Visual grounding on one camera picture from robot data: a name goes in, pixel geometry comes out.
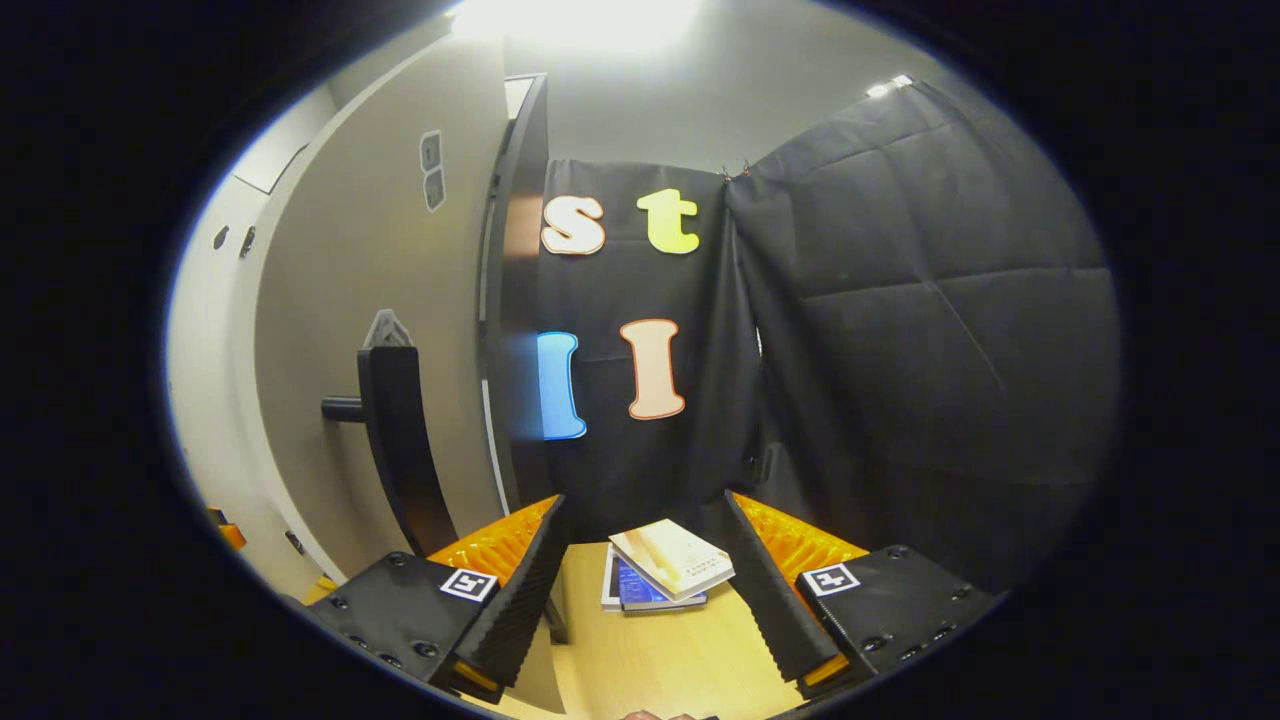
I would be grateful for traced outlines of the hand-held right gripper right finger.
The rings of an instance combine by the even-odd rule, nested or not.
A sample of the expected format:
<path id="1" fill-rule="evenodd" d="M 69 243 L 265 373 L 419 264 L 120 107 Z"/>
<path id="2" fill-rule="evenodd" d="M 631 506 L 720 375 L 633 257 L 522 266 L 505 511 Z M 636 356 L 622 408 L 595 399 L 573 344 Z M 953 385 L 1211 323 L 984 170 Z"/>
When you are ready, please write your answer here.
<path id="1" fill-rule="evenodd" d="M 998 602 L 905 544 L 867 551 L 732 491 L 719 505 L 731 584 L 804 700 L 908 667 Z"/>

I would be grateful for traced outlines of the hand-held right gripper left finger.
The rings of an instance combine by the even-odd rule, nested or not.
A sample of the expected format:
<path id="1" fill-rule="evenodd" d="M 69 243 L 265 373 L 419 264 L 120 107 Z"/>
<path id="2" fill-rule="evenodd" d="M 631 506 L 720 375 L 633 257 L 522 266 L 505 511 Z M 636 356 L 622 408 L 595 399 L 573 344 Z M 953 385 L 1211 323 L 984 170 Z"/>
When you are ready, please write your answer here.
<path id="1" fill-rule="evenodd" d="M 419 557 L 392 552 L 303 611 L 334 639 L 451 694 L 516 684 L 568 547 L 553 495 Z"/>

